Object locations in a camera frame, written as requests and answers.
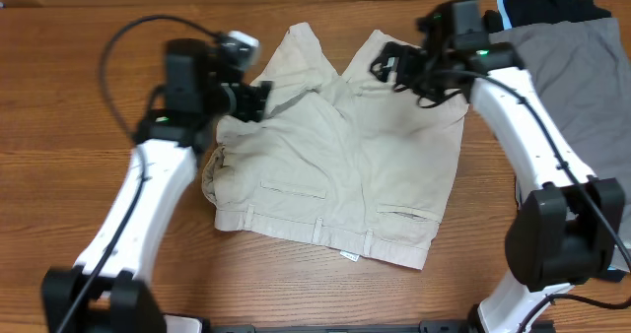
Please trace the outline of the beige shorts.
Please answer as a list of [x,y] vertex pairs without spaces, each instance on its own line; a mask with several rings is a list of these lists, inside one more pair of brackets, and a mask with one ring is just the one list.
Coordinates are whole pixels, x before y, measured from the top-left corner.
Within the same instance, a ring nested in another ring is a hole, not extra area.
[[215,226],[421,269],[444,217],[468,107],[424,109],[377,81],[390,42],[374,31],[338,72],[306,23],[290,27],[260,74],[260,122],[222,118],[202,175]]

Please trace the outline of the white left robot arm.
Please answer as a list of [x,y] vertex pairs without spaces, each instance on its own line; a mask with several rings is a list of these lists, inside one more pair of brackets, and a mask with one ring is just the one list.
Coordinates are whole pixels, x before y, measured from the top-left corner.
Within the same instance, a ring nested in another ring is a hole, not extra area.
[[236,31],[214,46],[192,38],[167,42],[166,81],[149,96],[103,225],[71,269],[44,276],[49,331],[209,331],[206,318],[161,311],[151,277],[175,206],[213,142],[213,122],[224,115],[253,122],[263,116],[271,83],[243,81],[258,53],[258,40]]

